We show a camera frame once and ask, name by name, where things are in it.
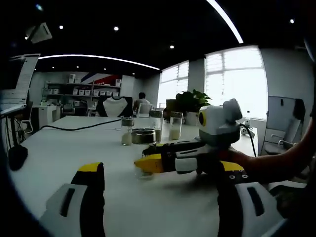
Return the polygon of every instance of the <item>glass jar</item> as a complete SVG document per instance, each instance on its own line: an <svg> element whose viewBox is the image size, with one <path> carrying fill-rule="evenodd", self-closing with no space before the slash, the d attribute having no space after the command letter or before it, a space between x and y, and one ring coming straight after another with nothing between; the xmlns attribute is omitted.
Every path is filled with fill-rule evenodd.
<svg viewBox="0 0 316 237"><path fill-rule="evenodd" d="M183 114L180 112L171 112L169 140L179 140L181 137Z"/></svg>
<svg viewBox="0 0 316 237"><path fill-rule="evenodd" d="M132 145L132 129L134 126L133 118L121 118L122 144L124 146Z"/></svg>
<svg viewBox="0 0 316 237"><path fill-rule="evenodd" d="M159 143L161 142L163 125L162 111L151 110L149 112L149 117L151 120L151 128L153 128L156 133L156 142Z"/></svg>
<svg viewBox="0 0 316 237"><path fill-rule="evenodd" d="M144 157L143 151L149 146L156 144L156 133L152 128L136 128L132 131L133 148L136 151L134 161ZM135 173L138 178L151 179L152 173L145 172L141 168L135 166Z"/></svg>

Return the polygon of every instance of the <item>black mouse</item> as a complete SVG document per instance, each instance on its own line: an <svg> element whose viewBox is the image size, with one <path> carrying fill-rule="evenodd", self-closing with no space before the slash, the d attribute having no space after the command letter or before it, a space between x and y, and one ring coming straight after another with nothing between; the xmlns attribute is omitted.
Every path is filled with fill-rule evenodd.
<svg viewBox="0 0 316 237"><path fill-rule="evenodd" d="M8 152L8 161L10 169L13 171L19 170L28 157L28 149L22 147L21 145L17 145L12 147Z"/></svg>

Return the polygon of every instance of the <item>ceiling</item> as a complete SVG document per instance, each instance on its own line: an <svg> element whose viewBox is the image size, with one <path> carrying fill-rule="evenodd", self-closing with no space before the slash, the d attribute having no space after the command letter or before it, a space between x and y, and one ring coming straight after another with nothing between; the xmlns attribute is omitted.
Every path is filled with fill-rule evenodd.
<svg viewBox="0 0 316 237"><path fill-rule="evenodd" d="M159 69L194 60L217 50L240 46L236 37L206 0L11 1L14 20L8 53L89 54L130 60ZM290 47L303 40L289 1L217 0L228 14L244 44ZM35 6L40 4L43 11ZM46 22L52 39L32 44L25 29ZM145 78L157 70L96 58L39 60L38 71L84 71Z"/></svg>

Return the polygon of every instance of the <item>led light strip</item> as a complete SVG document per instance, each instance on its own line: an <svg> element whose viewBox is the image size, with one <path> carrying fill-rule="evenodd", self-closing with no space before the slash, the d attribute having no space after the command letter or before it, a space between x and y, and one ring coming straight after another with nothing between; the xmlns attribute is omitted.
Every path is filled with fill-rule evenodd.
<svg viewBox="0 0 316 237"><path fill-rule="evenodd" d="M155 68L155 67L152 67L152 66L149 66L149 65L146 65L146 64L137 63L137 62L133 62L133 61L128 61L128 60L124 60L124 59L111 58L111 57L104 57L104 56L97 56L97 55L87 55L87 54L59 54L59 55L43 56L43 57L39 57L39 59L45 59L45 58L60 58L60 57L87 57L87 58L111 59L111 60L121 61L121 62L125 62L125 63L132 63L132 64L144 66L144 67L147 67L147 68L152 68L152 69L160 70L159 68Z"/></svg>
<svg viewBox="0 0 316 237"><path fill-rule="evenodd" d="M215 0L207 0L209 4L212 5L212 7L217 11L218 14L223 18L223 20L226 22L226 24L229 26L229 28L232 30L234 33L236 39L238 40L239 43L243 43L243 40L236 29L235 25L231 21L231 19L228 17L226 12L221 8L221 6L215 1Z"/></svg>

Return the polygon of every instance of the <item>metal tin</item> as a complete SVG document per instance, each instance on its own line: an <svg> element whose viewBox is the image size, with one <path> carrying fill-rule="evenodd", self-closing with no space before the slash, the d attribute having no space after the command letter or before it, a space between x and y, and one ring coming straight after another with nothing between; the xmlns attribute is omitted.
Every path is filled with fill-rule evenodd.
<svg viewBox="0 0 316 237"><path fill-rule="evenodd" d="M174 117L174 118L182 118L183 117L183 114L180 113L180 112L171 112L171 117Z"/></svg>
<svg viewBox="0 0 316 237"><path fill-rule="evenodd" d="M152 144L156 142L156 132L152 128L136 128L132 130L132 143Z"/></svg>
<svg viewBox="0 0 316 237"><path fill-rule="evenodd" d="M162 111L157 111L157 110L151 110L149 112L149 116L152 118L162 118Z"/></svg>
<svg viewBox="0 0 316 237"><path fill-rule="evenodd" d="M133 118L121 118L121 124L122 126L134 126L134 119Z"/></svg>

